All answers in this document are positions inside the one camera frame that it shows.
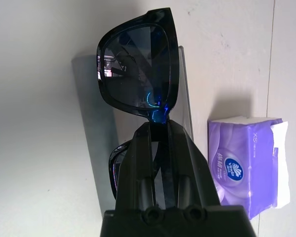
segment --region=tissue pack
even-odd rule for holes
[[[242,205],[252,219],[290,201],[287,126],[278,118],[209,122],[209,167],[222,205]]]

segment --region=screw hole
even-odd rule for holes
[[[196,208],[191,209],[191,211],[189,211],[189,214],[190,214],[191,218],[194,220],[198,220],[202,217],[201,211]]]
[[[149,220],[157,220],[159,218],[159,212],[157,210],[150,210],[150,212],[147,213],[147,217]]]

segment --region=sunglasses lens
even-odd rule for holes
[[[161,27],[124,31],[105,48],[106,87],[115,100],[138,108],[154,109],[167,99],[170,57]]]

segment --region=brand logo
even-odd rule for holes
[[[243,169],[241,165],[234,159],[227,158],[225,160],[225,166],[227,170],[227,175],[230,179],[239,181],[243,177]]]

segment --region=sunglasses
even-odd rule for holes
[[[161,128],[175,106],[179,88],[179,50],[171,10],[156,9],[121,24],[101,39],[97,49],[100,93],[109,105],[145,117]],[[153,175],[156,189],[165,191],[170,165],[167,137],[152,136]],[[116,198],[119,168],[131,141],[110,155],[111,189]],[[172,205],[169,196],[159,199],[161,206]]]

